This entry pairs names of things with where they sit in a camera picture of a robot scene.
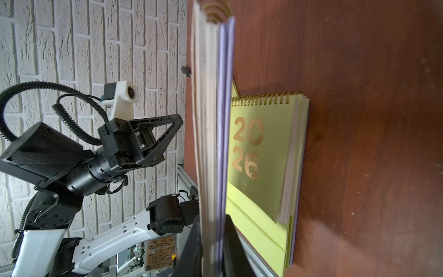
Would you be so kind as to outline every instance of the spiral binding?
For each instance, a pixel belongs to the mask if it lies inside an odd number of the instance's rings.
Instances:
[[[202,10],[205,11],[207,21],[212,23],[221,23],[234,15],[232,7],[226,0],[210,1],[202,5]]]
[[[276,94],[244,95],[231,98],[231,107],[289,104],[291,95],[302,94],[301,91],[280,92]]]

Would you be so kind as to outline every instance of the reddish wooden surface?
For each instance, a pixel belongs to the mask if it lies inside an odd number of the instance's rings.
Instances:
[[[285,276],[443,276],[443,4],[230,2],[240,95],[311,100]]]

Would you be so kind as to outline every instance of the white brick wall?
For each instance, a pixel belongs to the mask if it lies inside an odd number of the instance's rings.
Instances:
[[[58,82],[101,96],[107,82],[127,80],[141,91],[136,118],[185,115],[187,0],[0,0],[0,90],[33,80]],[[9,128],[20,135],[42,120],[79,141],[51,106],[58,92],[27,91],[6,107]],[[73,98],[65,108],[98,137],[103,120]],[[157,136],[165,128],[159,128]],[[1,140],[0,151],[9,143]],[[67,236],[93,236],[172,193],[183,163],[184,126],[155,168],[128,174],[130,184],[113,195],[85,197]],[[0,265],[11,263],[14,229],[35,194],[32,185],[0,173]]]

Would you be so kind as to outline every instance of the wire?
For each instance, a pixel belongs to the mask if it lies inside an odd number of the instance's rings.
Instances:
[[[188,192],[187,192],[186,190],[179,190],[179,193],[180,193],[180,192],[184,192],[184,193],[186,193],[186,196],[188,197],[188,199],[190,199],[189,194],[188,194]]]
[[[15,95],[17,95],[21,92],[24,92],[26,90],[34,90],[34,89],[58,90],[58,91],[61,91],[61,92],[67,93],[67,94],[72,94],[72,95],[75,94],[76,97],[82,99],[83,101],[85,101],[86,103],[91,105],[91,107],[93,107],[94,110],[96,110],[98,112],[98,114],[100,114],[100,116],[103,118],[105,123],[107,123],[109,121],[105,110],[99,104],[97,104],[94,100],[91,99],[91,98],[95,98],[95,96],[91,97],[91,95],[83,94],[80,91],[75,90],[71,87],[56,84],[56,83],[51,83],[51,82],[20,83],[20,84],[17,84],[17,85],[14,85],[14,86],[11,86],[11,87],[5,89],[0,94],[0,135],[2,137],[4,137],[9,142],[15,141],[17,139],[17,136],[14,133],[12,133],[12,131],[6,125],[6,121],[4,118],[6,104]],[[55,105],[52,106],[52,109],[55,111],[55,113],[58,115],[58,117],[61,119],[61,121],[66,124],[66,126],[69,128],[69,130],[71,130],[78,138],[80,138],[81,140],[83,140],[89,144],[92,144],[92,145],[102,145],[100,139],[92,137],[91,135],[89,135],[88,133],[83,131],[80,128],[80,126],[77,125],[77,123],[68,114],[68,112],[65,110],[65,108],[63,107],[62,104],[56,103]]]
[[[95,100],[101,101],[100,98],[98,98],[97,96],[93,96],[93,95],[87,95],[87,94],[63,94],[63,95],[60,95],[60,96],[57,98],[57,104],[60,103],[60,100],[61,100],[63,97],[66,97],[66,96],[82,96],[82,97],[94,98]]]
[[[120,186],[117,189],[110,191],[109,185],[106,187],[107,194],[113,194],[113,193],[119,192],[122,189],[122,187],[126,187],[128,185],[128,177],[126,175],[122,175],[122,177],[123,177],[123,181],[121,182]]]
[[[187,201],[187,200],[186,200],[186,199],[184,199],[184,198],[183,198],[183,196],[181,196],[180,194],[179,194],[179,197],[181,197],[181,198],[183,199],[183,201],[185,201],[185,202]]]

